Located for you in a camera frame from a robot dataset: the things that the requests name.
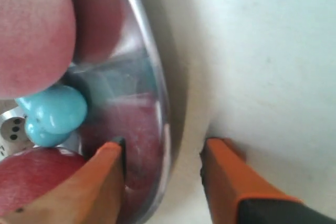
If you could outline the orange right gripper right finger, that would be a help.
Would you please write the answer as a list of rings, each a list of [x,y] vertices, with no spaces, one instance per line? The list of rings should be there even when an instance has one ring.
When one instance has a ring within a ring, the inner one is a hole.
[[[208,137],[200,158],[213,223],[335,223],[267,182],[229,138]]]

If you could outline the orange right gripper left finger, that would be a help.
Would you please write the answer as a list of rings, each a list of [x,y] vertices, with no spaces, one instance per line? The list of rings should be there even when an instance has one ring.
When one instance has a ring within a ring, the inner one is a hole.
[[[115,137],[56,188],[2,215],[1,223],[116,223],[125,164],[125,139]]]

